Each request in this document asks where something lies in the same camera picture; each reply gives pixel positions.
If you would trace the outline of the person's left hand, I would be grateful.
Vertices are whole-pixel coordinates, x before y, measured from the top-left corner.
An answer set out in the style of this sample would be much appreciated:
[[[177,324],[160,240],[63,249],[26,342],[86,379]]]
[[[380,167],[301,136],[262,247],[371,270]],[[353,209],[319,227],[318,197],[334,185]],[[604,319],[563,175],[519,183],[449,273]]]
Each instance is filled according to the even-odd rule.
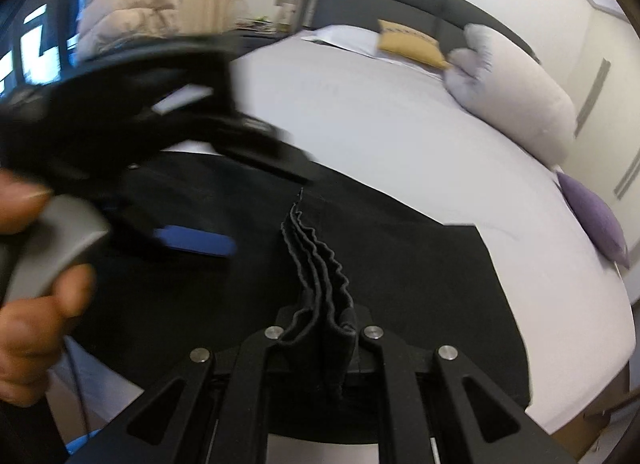
[[[21,233],[39,217],[51,191],[1,170],[1,233]],[[49,388],[48,372],[61,358],[63,338],[91,301],[96,275],[74,265],[55,280],[51,294],[1,308],[1,400],[26,408]]]

